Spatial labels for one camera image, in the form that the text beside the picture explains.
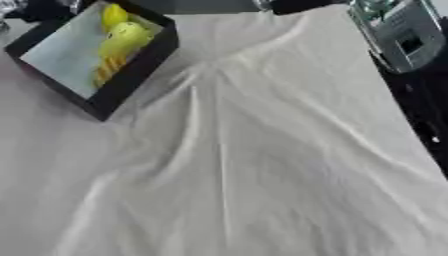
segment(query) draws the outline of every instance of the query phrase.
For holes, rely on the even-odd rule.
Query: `black box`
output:
[[[56,79],[40,70],[39,67],[24,61],[22,57],[61,27],[80,17],[92,5],[98,4],[96,1],[91,2],[93,3],[87,4],[83,12],[77,16],[43,22],[8,45],[6,52],[17,60],[19,64],[31,71],[37,72],[49,87],[97,119],[104,121],[179,47],[179,39],[175,22],[172,19],[126,0],[107,1],[117,3],[129,13],[136,14],[162,28],[155,35],[154,39],[127,62],[103,87],[89,97],[81,96],[73,89],[67,87],[67,85],[56,81]],[[85,41],[82,38],[79,38],[79,40],[81,44]],[[48,54],[48,60],[52,60],[51,58],[52,54]]]

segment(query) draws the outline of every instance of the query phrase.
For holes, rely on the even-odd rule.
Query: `white cloth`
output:
[[[448,183],[343,7],[175,19],[106,123],[0,56],[2,255],[448,253]]]

